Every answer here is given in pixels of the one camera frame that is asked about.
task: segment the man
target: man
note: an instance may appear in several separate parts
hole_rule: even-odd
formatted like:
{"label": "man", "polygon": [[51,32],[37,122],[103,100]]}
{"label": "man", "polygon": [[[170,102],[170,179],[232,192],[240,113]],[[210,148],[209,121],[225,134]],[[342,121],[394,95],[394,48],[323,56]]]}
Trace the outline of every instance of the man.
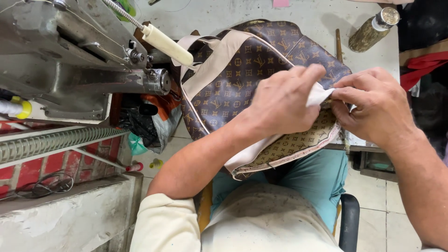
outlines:
{"label": "man", "polygon": [[[229,178],[218,173],[263,138],[308,130],[319,106],[305,103],[324,74],[321,65],[311,65],[272,75],[259,84],[249,108],[172,156],[140,205],[131,251],[340,251],[330,231],[344,192],[343,152],[320,150],[297,160],[279,185],[262,173],[249,182],[224,181]],[[377,144],[393,162],[422,247],[448,251],[448,169],[415,126],[406,92],[381,68],[334,86],[332,110],[342,126]],[[357,107],[349,112],[343,102]],[[200,234],[191,198],[212,179],[213,213]]]}

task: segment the green plastic bag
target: green plastic bag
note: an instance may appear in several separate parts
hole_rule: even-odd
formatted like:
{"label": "green plastic bag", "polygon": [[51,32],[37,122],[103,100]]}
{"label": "green plastic bag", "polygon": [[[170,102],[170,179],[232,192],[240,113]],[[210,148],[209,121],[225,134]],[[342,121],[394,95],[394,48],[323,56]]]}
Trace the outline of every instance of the green plastic bag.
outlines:
{"label": "green plastic bag", "polygon": [[129,134],[128,144],[129,148],[131,149],[132,156],[140,155],[148,151],[145,145],[143,145],[142,138],[134,135],[134,133]]}
{"label": "green plastic bag", "polygon": [[[134,7],[132,7],[132,5],[128,2],[128,0],[113,0],[114,3],[118,6],[120,6],[120,8],[122,8],[123,10],[125,10],[129,15],[135,17],[135,15],[137,14],[135,12]],[[125,22],[129,22],[128,19],[126,19],[125,17],[123,17],[121,14],[119,14],[116,11],[113,11],[116,15],[116,17],[118,19],[120,19],[121,21],[125,21]]]}

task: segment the forearm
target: forearm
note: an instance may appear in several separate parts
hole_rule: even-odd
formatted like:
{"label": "forearm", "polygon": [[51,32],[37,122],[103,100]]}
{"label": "forearm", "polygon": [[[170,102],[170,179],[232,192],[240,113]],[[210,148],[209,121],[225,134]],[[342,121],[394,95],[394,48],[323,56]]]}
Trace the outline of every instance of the forearm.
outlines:
{"label": "forearm", "polygon": [[421,130],[386,150],[406,213],[424,245],[448,251],[448,169]]}
{"label": "forearm", "polygon": [[217,131],[174,154],[152,180],[148,195],[164,193],[171,199],[199,193],[231,157],[263,139],[242,112]]}

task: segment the hand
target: hand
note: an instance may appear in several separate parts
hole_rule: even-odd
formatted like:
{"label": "hand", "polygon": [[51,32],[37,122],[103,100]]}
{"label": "hand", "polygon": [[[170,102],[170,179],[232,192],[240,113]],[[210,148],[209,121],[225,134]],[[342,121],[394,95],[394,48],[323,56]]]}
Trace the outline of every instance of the hand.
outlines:
{"label": "hand", "polygon": [[[330,96],[342,127],[385,151],[406,144],[417,134],[406,91],[384,69],[372,68],[343,77]],[[356,105],[351,112],[342,102]]]}
{"label": "hand", "polygon": [[312,64],[295,66],[260,81],[252,104],[243,113],[247,122],[255,123],[263,137],[290,134],[311,128],[320,106],[306,107],[311,88],[325,75],[325,68]]}

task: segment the red fabric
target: red fabric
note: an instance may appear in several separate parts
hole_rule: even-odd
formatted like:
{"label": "red fabric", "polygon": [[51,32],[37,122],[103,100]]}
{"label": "red fabric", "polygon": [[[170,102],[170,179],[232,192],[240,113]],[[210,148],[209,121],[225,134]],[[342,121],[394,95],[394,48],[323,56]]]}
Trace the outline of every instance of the red fabric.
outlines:
{"label": "red fabric", "polygon": [[413,72],[400,76],[401,87],[408,91],[425,74],[448,62],[448,52],[429,53],[420,57],[412,58],[408,62],[408,68],[416,69]]}

